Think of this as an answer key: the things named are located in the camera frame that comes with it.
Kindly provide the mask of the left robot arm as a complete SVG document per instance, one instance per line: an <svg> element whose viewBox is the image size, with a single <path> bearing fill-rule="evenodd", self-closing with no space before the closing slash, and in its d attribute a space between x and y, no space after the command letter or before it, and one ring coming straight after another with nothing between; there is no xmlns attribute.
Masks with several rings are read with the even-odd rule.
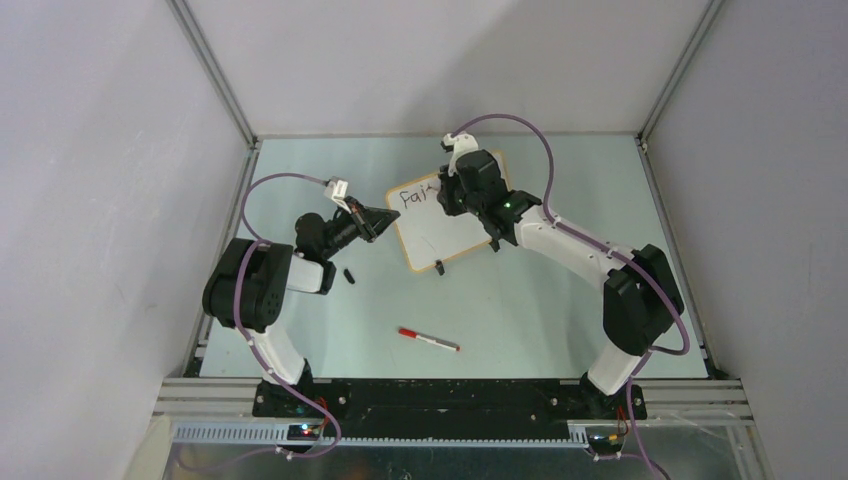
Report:
<svg viewBox="0 0 848 480"><path fill-rule="evenodd" d="M293 245L235 238L226 246L204 287L204 313L237 331L258 356L263 380L278 385L278 404L304 416L316 403L311 368L281 326L285 295L326 295L337 268L332 257L357 239L376 241L401 217L397 210L368 207L346 197L332 217L309 212L294 225Z"/></svg>

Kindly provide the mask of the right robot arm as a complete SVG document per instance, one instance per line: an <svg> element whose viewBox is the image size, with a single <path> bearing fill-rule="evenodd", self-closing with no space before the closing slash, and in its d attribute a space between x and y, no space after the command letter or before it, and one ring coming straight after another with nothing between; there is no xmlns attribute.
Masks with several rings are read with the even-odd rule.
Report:
<svg viewBox="0 0 848 480"><path fill-rule="evenodd" d="M606 418L622 403L621 388L636 372L656 340L682 323L685 310L665 253L603 242L546 210L538 197L506 184L495 156L474 147L450 148L438 173L438 202L448 216L473 216L492 249L507 242L553 260L602 296L606 344L588 369L581 392L585 411Z"/></svg>

